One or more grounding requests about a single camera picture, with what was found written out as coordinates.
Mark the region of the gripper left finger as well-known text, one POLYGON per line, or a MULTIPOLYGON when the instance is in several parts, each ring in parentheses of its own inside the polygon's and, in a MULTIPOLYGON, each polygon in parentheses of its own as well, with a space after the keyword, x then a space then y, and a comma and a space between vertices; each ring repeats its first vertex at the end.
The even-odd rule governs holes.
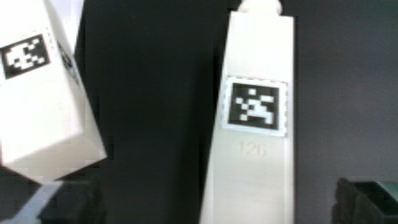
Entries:
POLYGON ((105 203, 97 181, 47 183, 11 224, 105 224, 105 203))

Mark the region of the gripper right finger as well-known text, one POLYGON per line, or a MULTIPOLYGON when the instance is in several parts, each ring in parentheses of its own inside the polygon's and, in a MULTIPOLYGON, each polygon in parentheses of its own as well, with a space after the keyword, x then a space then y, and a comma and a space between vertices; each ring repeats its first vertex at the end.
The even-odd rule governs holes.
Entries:
POLYGON ((338 180, 333 224, 398 224, 398 182, 338 180))

